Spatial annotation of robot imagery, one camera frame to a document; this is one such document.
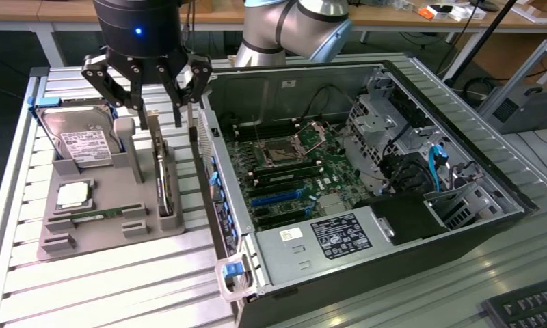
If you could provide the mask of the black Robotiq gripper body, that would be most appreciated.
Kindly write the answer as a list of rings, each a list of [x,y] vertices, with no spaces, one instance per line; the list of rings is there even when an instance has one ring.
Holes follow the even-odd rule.
[[[163,64],[175,77],[187,64],[182,45],[179,1],[95,1],[107,44],[108,65],[134,80],[161,82]]]

